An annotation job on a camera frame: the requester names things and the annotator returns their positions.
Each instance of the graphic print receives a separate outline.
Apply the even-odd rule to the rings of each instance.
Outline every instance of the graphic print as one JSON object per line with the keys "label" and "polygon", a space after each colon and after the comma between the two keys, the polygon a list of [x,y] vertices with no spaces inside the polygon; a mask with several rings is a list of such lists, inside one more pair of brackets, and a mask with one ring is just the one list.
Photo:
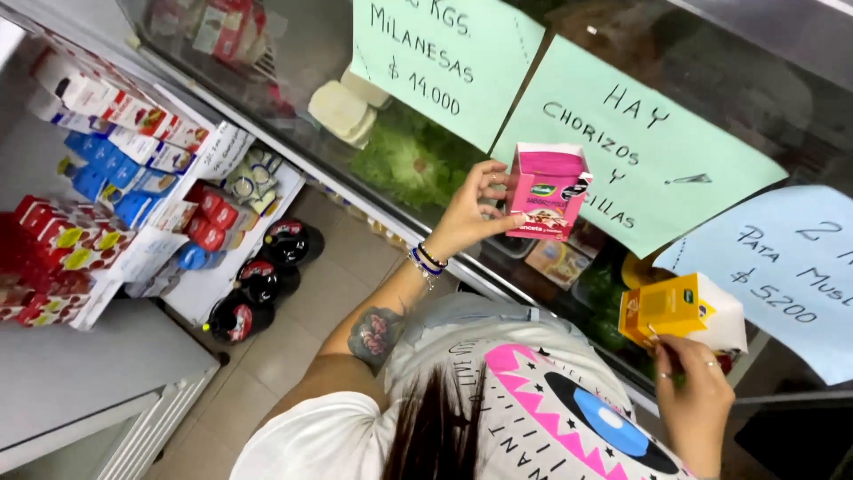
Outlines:
{"label": "graphic print", "polygon": [[601,478],[655,480],[655,474],[686,473],[618,407],[564,375],[546,354],[503,344],[485,355],[485,363],[554,440]]}

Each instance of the pink graphic design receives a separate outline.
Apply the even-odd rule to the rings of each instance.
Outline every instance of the pink graphic design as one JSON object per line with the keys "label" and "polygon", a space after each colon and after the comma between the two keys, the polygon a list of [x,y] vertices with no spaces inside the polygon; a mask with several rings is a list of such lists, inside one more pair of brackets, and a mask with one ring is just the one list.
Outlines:
{"label": "pink graphic design", "polygon": [[548,364],[552,366],[554,364],[552,360],[537,354],[529,347],[517,344],[503,344],[493,348],[485,355],[485,363],[516,401],[578,460],[606,480],[629,480],[621,463],[616,464],[610,471],[606,470],[601,458],[601,451],[598,448],[593,449],[587,455],[583,449],[580,431],[560,434],[561,415],[559,413],[538,412],[539,405],[543,401],[543,394],[519,390],[531,380],[520,376],[523,371],[516,354],[520,354],[538,365]]}

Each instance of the woman's left hand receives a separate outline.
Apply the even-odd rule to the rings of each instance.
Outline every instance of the woman's left hand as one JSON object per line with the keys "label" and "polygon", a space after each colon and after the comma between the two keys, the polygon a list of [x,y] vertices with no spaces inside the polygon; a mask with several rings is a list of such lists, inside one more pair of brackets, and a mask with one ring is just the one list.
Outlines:
{"label": "woman's left hand", "polygon": [[[480,198],[506,198],[505,190],[492,188],[492,185],[504,184],[509,179],[509,175],[504,173],[506,169],[507,165],[497,160],[482,161],[473,166],[465,183],[450,200],[438,226],[424,241],[424,248],[430,255],[446,261],[484,238],[525,224],[524,215],[504,216],[499,209],[477,202]],[[483,215],[490,215],[493,220],[484,220]]]}

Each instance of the yellow box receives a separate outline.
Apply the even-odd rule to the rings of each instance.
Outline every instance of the yellow box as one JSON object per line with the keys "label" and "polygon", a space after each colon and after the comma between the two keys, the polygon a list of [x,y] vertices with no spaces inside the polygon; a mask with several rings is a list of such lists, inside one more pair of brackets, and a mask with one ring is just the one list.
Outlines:
{"label": "yellow box", "polygon": [[619,331],[643,348],[657,335],[687,337],[715,351],[746,351],[743,306],[701,273],[622,294]]}

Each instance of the white t-shirt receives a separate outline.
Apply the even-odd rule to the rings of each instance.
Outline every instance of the white t-shirt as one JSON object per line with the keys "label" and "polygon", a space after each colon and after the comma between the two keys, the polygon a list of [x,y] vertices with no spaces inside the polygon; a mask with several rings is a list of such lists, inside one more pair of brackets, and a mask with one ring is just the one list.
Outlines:
{"label": "white t-shirt", "polygon": [[391,407],[337,392],[272,419],[244,447],[232,480],[381,478],[397,411],[436,363],[474,395],[485,366],[482,478],[687,480],[682,462],[634,425],[621,384],[581,338],[538,322],[486,320],[424,330],[386,365]]}

